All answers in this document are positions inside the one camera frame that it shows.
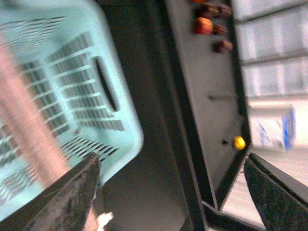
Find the left gripper worn right finger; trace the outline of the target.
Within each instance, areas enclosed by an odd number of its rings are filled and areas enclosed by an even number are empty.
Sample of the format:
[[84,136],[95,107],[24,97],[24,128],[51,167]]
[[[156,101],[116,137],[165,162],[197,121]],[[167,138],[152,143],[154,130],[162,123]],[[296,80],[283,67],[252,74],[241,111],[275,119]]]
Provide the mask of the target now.
[[308,229],[308,187],[255,153],[244,162],[252,200],[268,231]]

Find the left gripper worn left finger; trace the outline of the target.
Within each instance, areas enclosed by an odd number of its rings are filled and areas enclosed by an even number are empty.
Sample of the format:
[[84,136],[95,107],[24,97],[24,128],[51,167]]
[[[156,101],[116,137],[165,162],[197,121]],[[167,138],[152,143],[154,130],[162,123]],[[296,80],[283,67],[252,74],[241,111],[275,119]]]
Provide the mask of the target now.
[[55,183],[0,223],[2,231],[82,231],[92,206],[100,158],[90,153]]

